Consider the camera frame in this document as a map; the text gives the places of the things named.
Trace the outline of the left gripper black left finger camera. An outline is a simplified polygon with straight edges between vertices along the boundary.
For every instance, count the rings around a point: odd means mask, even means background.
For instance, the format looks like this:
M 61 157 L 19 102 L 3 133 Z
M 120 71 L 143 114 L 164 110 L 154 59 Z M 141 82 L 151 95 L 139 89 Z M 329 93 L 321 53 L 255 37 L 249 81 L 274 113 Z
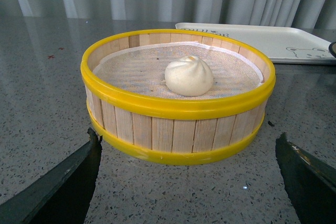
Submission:
M 102 137 L 90 140 L 26 189 L 1 204 L 1 223 L 84 223 L 96 187 Z

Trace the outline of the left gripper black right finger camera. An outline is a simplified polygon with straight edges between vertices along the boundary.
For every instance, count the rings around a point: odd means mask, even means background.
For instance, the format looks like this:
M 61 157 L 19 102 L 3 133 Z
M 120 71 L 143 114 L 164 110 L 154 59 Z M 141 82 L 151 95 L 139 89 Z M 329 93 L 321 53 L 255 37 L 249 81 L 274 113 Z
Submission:
M 276 139 L 285 190 L 301 223 L 335 223 L 335 168 L 287 140 Z

